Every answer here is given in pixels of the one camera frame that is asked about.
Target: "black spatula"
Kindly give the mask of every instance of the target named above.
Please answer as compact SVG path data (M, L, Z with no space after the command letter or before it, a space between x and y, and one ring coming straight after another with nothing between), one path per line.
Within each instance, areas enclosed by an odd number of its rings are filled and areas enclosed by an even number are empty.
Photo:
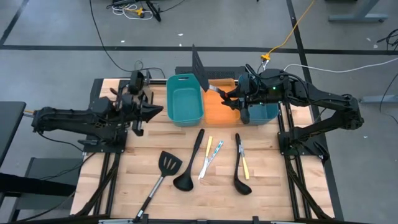
M147 200L145 200L144 204L139 210L136 218L134 219L134 223L138 222L142 214L144 214L145 209L147 208L152 197L154 196L156 190L159 188L160 184L162 183L164 177L176 174L180 169L181 164L182 161L179 158L171 155L168 152L162 151L159 157L159 169L162 172L162 175L160 175L159 180L157 180L155 184L155 187L152 189L149 196L147 197Z

